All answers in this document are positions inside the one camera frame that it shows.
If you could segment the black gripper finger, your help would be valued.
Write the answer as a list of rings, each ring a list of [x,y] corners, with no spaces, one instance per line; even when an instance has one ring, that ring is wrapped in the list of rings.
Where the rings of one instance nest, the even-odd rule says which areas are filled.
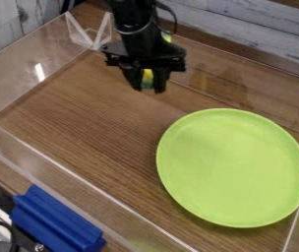
[[[157,67],[152,69],[153,81],[152,87],[156,94],[160,94],[167,89],[167,81],[171,78],[171,69],[164,67]]]
[[[125,80],[128,81],[132,88],[137,91],[141,90],[141,80],[142,80],[142,70],[140,68],[140,65],[133,63],[125,63],[121,62],[118,64],[118,68],[121,70],[122,76]]]

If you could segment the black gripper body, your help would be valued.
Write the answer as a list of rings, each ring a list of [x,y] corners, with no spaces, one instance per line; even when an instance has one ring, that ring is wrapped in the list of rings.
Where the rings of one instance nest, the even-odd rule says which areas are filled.
[[[159,31],[121,32],[120,39],[106,42],[100,50],[106,56],[106,65],[125,71],[164,68],[167,71],[185,70],[187,51],[164,40]]]

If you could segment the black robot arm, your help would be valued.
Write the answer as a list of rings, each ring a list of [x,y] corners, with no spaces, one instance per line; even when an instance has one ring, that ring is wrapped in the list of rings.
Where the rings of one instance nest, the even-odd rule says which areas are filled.
[[[120,40],[101,46],[106,65],[120,69],[134,90],[150,89],[160,94],[167,89],[171,73],[187,69],[185,49],[164,38],[176,33],[177,27],[167,31],[157,15],[157,9],[165,10],[176,20],[175,11],[157,0],[106,1],[120,35]]]

